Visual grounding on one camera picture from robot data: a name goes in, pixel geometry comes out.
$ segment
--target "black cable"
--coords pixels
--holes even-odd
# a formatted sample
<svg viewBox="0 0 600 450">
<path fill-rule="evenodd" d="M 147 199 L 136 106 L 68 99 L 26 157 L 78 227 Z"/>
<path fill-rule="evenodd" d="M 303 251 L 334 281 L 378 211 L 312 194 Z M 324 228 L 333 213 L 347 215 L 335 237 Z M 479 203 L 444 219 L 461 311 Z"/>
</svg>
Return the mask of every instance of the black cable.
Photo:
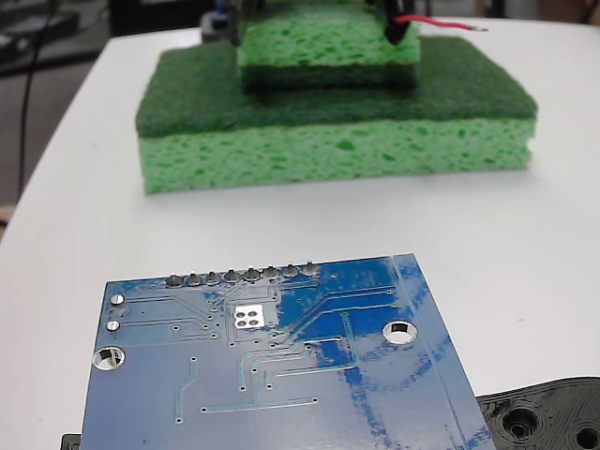
<svg viewBox="0 0 600 450">
<path fill-rule="evenodd" d="M 431 0 L 425 0 L 425 15 L 428 17 L 433 16 L 433 6 Z"/>
<path fill-rule="evenodd" d="M 592 4 L 588 6 L 588 9 L 585 11 L 585 14 L 581 17 L 579 23 L 589 24 L 592 21 L 593 14 L 599 5 L 600 0 L 594 0 Z"/>
<path fill-rule="evenodd" d="M 52 21 L 54 14 L 57 10 L 58 2 L 51 2 L 48 10 L 48 15 L 46 16 L 46 21 L 44 22 L 41 30 L 39 31 L 39 36 L 37 37 L 36 43 L 34 44 L 34 54 L 31 57 L 31 64 L 29 65 L 29 70 L 27 71 L 27 78 L 25 81 L 25 90 L 23 93 L 21 108 L 21 137 L 19 145 L 19 185 L 17 192 L 17 201 L 21 198 L 23 190 L 25 189 L 25 144 L 27 135 L 27 111 L 29 109 L 29 94 L 31 92 L 31 83 L 34 78 L 36 64 L 38 63 L 39 58 L 39 51 L 41 50 L 41 47 L 44 43 L 46 31 L 48 30 L 50 22 Z"/>
</svg>

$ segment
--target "green sponge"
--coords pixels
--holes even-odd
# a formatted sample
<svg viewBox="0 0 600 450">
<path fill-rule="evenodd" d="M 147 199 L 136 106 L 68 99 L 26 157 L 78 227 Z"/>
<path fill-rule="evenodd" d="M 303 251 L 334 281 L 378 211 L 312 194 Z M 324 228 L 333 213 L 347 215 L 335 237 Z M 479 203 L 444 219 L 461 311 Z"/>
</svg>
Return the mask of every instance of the green sponge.
<svg viewBox="0 0 600 450">
<path fill-rule="evenodd" d="M 270 0 L 245 26 L 238 66 L 245 87 L 416 83 L 418 28 L 398 46 L 365 0 Z"/>
<path fill-rule="evenodd" d="M 165 52 L 137 117 L 146 192 L 525 168 L 531 97 L 462 39 L 421 45 L 412 92 L 243 95 L 229 44 Z"/>
</svg>

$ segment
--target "screw hole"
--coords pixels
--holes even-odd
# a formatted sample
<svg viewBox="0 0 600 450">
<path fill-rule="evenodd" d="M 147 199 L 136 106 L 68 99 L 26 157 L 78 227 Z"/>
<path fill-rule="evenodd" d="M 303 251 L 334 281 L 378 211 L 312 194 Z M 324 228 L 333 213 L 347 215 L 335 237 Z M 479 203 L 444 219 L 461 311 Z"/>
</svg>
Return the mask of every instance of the screw hole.
<svg viewBox="0 0 600 450">
<path fill-rule="evenodd" d="M 539 422 L 533 412 L 519 408 L 508 413 L 502 420 L 502 425 L 514 438 L 525 439 L 534 434 Z"/>
<path fill-rule="evenodd" d="M 593 449 L 600 443 L 600 436 L 591 428 L 584 428 L 577 434 L 577 444 L 581 448 Z"/>
<path fill-rule="evenodd" d="M 390 322 L 383 328 L 383 337 L 392 344 L 410 344 L 416 339 L 416 327 L 409 322 Z"/>
<path fill-rule="evenodd" d="M 115 370 L 125 361 L 125 352 L 118 347 L 104 347 L 94 353 L 92 364 L 98 370 Z"/>
</svg>

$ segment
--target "white tabletop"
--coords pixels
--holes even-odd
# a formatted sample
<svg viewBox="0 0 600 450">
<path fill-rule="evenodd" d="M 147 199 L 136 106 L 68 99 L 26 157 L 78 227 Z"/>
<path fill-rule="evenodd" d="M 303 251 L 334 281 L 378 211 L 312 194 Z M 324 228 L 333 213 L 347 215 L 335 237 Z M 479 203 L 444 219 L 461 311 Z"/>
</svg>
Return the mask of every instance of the white tabletop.
<svg viewBox="0 0 600 450">
<path fill-rule="evenodd" d="M 468 20 L 539 104 L 526 172 L 147 197 L 134 118 L 165 49 L 110 42 L 0 245 L 3 447 L 79 432 L 107 280 L 414 252 L 476 395 L 600 376 L 600 29 Z"/>
</svg>

